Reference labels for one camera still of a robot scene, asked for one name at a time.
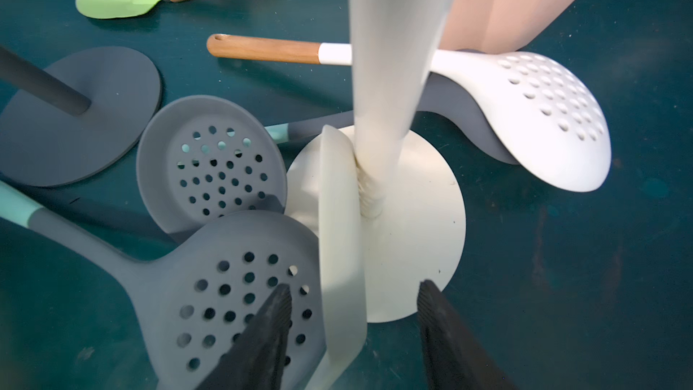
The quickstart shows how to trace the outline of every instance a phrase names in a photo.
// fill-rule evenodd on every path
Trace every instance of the slotted spoon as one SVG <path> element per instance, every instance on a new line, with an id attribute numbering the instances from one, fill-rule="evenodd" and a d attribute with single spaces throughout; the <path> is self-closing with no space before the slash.
<path id="1" fill-rule="evenodd" d="M 325 350 L 317 237 L 288 216 L 230 214 L 144 263 L 2 182 L 0 202 L 0 217 L 70 248 L 123 285 L 160 390 L 194 389 L 279 283 L 293 297 L 282 389 L 294 388 Z"/>
<path id="2" fill-rule="evenodd" d="M 207 49 L 217 57 L 351 65 L 349 44 L 214 34 Z M 430 69 L 469 92 L 507 150 L 535 176 L 575 192 L 595 190 L 606 179 L 611 140 L 602 109 L 564 66 L 529 52 L 439 49 Z"/>
<path id="3" fill-rule="evenodd" d="M 257 119 L 219 97 L 168 104 L 145 128 L 137 185 L 159 227 L 178 242 L 232 212 L 286 206 L 286 169 Z"/>

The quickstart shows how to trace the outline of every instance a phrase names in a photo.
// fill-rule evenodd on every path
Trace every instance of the white round base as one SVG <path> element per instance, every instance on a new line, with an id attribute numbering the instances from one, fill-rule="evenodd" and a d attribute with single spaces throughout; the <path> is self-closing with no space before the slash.
<path id="1" fill-rule="evenodd" d="M 353 126 L 341 130 L 353 141 Z M 320 136 L 299 153 L 287 173 L 286 211 L 318 232 Z M 389 322 L 417 310 L 419 283 L 443 290 L 462 256 L 466 215 L 457 179 L 420 135 L 405 136 L 383 213 L 361 217 L 368 322 Z"/>

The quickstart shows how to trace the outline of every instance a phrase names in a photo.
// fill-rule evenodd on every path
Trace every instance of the white slotted spoon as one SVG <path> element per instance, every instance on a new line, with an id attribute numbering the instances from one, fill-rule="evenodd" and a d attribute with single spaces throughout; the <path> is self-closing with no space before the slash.
<path id="1" fill-rule="evenodd" d="M 217 57 L 351 65 L 349 44 L 215 34 L 207 49 Z M 541 180 L 588 192 L 606 179 L 609 128 L 597 100 L 566 67 L 529 52 L 484 55 L 438 49 L 431 71 L 464 87 L 507 150 Z"/>

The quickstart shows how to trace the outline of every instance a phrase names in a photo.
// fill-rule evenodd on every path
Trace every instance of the round base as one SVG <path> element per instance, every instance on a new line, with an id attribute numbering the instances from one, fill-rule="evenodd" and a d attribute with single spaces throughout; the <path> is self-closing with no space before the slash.
<path id="1" fill-rule="evenodd" d="M 60 186 L 100 172 L 132 148 L 159 105 L 159 72 L 130 48 L 86 49 L 45 70 L 91 106 L 74 117 L 14 95 L 0 115 L 0 172 L 19 183 Z"/>
<path id="2" fill-rule="evenodd" d="M 353 127 L 342 132 L 353 141 Z M 317 235 L 320 137 L 308 143 L 287 173 L 285 214 Z M 383 213 L 361 217 L 368 322 L 388 322 L 417 310 L 419 283 L 440 290 L 462 256 L 466 215 L 457 179 L 440 153 L 410 131 Z"/>

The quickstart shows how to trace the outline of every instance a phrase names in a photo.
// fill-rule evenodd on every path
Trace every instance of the gray disc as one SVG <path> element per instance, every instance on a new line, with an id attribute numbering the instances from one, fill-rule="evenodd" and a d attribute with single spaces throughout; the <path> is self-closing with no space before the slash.
<path id="1" fill-rule="evenodd" d="M 25 91 L 0 115 L 0 172 L 30 186 L 73 183 L 106 169 L 137 142 L 159 105 L 151 60 L 125 47 L 82 50 L 45 71 L 91 100 L 74 117 Z"/>
<path id="2" fill-rule="evenodd" d="M 228 100 L 180 98 L 142 134 L 137 185 L 159 227 L 178 242 L 242 210 L 284 212 L 286 169 L 260 122 Z"/>

